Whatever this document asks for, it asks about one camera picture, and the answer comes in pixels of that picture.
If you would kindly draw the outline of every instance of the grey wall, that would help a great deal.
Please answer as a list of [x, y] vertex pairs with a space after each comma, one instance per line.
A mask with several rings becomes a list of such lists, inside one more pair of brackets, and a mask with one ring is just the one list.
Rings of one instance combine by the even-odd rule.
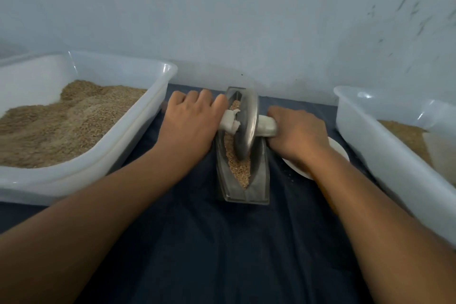
[[336, 85], [456, 103], [456, 0], [0, 0], [0, 56], [173, 59], [176, 83], [334, 103]]

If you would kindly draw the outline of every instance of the person's right hand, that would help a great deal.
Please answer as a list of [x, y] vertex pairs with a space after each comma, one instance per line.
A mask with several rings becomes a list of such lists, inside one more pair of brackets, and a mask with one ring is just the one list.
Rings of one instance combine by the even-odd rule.
[[319, 151], [331, 149], [325, 122], [313, 114], [271, 106], [268, 116], [277, 122], [277, 135], [268, 139], [269, 145], [281, 157], [307, 164]]

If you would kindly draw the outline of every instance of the brown grain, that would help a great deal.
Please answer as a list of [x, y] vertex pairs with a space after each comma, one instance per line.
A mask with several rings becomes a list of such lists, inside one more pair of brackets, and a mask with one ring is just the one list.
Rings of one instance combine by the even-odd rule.
[[[231, 105], [230, 110], [238, 109], [240, 104], [240, 101], [235, 100]], [[234, 135], [225, 133], [223, 140], [225, 143], [229, 168], [237, 181], [239, 181], [239, 184], [246, 189], [250, 179], [250, 154], [246, 159], [241, 161], [238, 160], [236, 153], [234, 152]]]
[[85, 153], [145, 91], [76, 80], [56, 103], [11, 108], [0, 118], [0, 166], [47, 167]]
[[425, 140], [423, 139], [423, 133], [427, 132], [425, 129], [386, 120], [379, 120], [379, 123], [408, 146], [416, 155], [432, 166], [432, 161]]

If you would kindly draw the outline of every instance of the plastic container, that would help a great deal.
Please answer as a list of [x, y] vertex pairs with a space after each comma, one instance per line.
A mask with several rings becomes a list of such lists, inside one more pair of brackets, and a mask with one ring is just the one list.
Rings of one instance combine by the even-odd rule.
[[456, 138], [456, 107], [441, 101], [339, 86], [337, 128], [373, 176], [425, 226], [456, 247], [456, 188], [377, 120]]
[[27, 55], [0, 60], [0, 116], [20, 105], [59, 100], [65, 85], [88, 80], [101, 86], [148, 89], [100, 141], [84, 154], [54, 166], [0, 166], [0, 200], [50, 205], [119, 166], [157, 114], [174, 64], [90, 52]]

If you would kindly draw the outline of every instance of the white plate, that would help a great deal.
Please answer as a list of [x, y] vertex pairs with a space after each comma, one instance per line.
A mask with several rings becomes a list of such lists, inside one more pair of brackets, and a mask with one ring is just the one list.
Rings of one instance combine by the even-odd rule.
[[[329, 145], [331, 146], [331, 148], [333, 148], [336, 152], [338, 152], [340, 155], [342, 155], [344, 158], [346, 158], [348, 161], [350, 161], [350, 158], [348, 157], [347, 152], [338, 142], [334, 141], [331, 137], [328, 137], [328, 140], [329, 140]], [[284, 158], [282, 158], [282, 160], [284, 160], [285, 163], [288, 166], [290, 166], [296, 173], [299, 173], [303, 177], [313, 180], [313, 178], [311, 177], [310, 174], [308, 174], [307, 172], [301, 171], [299, 168], [294, 166], [293, 163], [291, 163], [290, 161], [285, 160]]]

